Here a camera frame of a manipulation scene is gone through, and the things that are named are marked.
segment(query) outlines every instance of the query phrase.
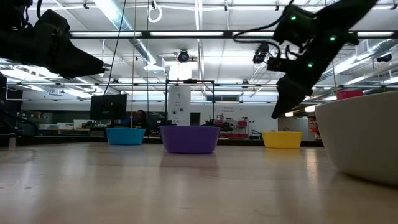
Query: yellow bowl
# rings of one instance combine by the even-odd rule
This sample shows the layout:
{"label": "yellow bowl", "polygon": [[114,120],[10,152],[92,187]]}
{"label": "yellow bowl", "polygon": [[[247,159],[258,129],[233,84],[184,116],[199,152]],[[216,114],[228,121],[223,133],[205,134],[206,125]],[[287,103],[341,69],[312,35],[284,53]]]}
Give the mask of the yellow bowl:
{"label": "yellow bowl", "polygon": [[303,139],[303,132],[269,131],[263,132],[262,138],[268,148],[298,149]]}

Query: purple bowl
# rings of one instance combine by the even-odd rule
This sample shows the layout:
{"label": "purple bowl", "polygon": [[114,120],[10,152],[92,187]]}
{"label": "purple bowl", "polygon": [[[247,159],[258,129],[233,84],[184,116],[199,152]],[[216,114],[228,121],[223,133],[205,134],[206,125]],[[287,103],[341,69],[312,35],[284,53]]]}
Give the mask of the purple bowl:
{"label": "purple bowl", "polygon": [[206,154],[217,146],[220,128],[206,126],[161,126],[164,149],[171,153]]}

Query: person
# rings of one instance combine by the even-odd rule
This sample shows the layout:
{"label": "person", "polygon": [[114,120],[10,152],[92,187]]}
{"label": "person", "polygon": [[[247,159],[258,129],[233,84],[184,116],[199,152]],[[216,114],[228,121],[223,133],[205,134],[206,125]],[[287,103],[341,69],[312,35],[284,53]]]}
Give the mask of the person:
{"label": "person", "polygon": [[[122,126],[130,127],[131,117],[121,121]],[[143,110],[137,110],[135,116],[132,118],[132,127],[146,129],[147,126],[147,114]]]}

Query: white bowl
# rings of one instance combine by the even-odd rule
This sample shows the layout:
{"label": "white bowl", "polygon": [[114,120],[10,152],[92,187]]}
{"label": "white bowl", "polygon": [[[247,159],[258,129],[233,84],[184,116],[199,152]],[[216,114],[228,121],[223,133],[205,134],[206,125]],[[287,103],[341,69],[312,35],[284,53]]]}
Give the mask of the white bowl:
{"label": "white bowl", "polygon": [[325,149],[342,172],[398,185],[398,91],[319,106]]}

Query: computer monitor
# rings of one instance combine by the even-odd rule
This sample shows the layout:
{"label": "computer monitor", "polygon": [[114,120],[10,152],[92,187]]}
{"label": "computer monitor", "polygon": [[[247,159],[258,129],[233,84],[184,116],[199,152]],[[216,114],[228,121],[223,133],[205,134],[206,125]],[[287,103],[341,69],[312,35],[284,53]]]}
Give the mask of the computer monitor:
{"label": "computer monitor", "polygon": [[92,96],[90,119],[114,120],[126,119],[127,94]]}

